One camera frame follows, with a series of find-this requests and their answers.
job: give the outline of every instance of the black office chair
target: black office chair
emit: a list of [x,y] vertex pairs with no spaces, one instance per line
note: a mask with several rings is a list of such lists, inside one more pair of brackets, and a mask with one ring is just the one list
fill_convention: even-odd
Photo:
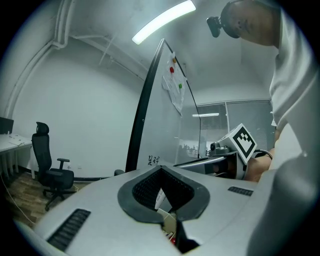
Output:
[[50,168],[52,164],[49,149],[49,127],[43,122],[36,122],[36,133],[32,135],[32,147],[36,161],[39,165],[38,181],[45,187],[43,195],[46,192],[52,193],[51,199],[46,203],[45,210],[49,211],[49,205],[57,198],[65,199],[64,194],[73,194],[75,191],[65,191],[74,184],[74,172],[62,169],[64,162],[70,162],[68,159],[58,158],[60,168]]

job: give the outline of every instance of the black opening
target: black opening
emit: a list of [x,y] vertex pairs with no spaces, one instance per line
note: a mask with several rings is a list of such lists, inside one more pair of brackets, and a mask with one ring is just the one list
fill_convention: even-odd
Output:
[[195,195],[190,185],[162,168],[137,183],[132,189],[132,194],[137,202],[154,210],[160,189],[164,191],[172,206],[172,211],[178,210]]

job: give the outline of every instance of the person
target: person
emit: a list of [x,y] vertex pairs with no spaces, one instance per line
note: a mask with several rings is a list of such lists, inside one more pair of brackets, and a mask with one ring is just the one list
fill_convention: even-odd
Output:
[[270,85],[276,142],[268,156],[248,162],[245,180],[259,181],[263,172],[277,169],[302,153],[286,116],[307,88],[319,85],[319,65],[303,33],[288,14],[266,1],[228,2],[220,16],[221,27],[231,38],[276,47],[275,69]]

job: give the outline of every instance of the white desk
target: white desk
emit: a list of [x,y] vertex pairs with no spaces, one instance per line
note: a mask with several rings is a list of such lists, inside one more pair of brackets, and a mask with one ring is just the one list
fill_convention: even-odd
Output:
[[13,169],[13,156],[14,156],[14,165],[15,172],[18,170],[18,150],[32,147],[31,139],[22,137],[17,134],[0,134],[0,156],[2,160],[2,166],[0,165],[0,173],[2,173],[1,167],[3,169],[4,175],[9,178],[8,165],[10,173],[14,174]]

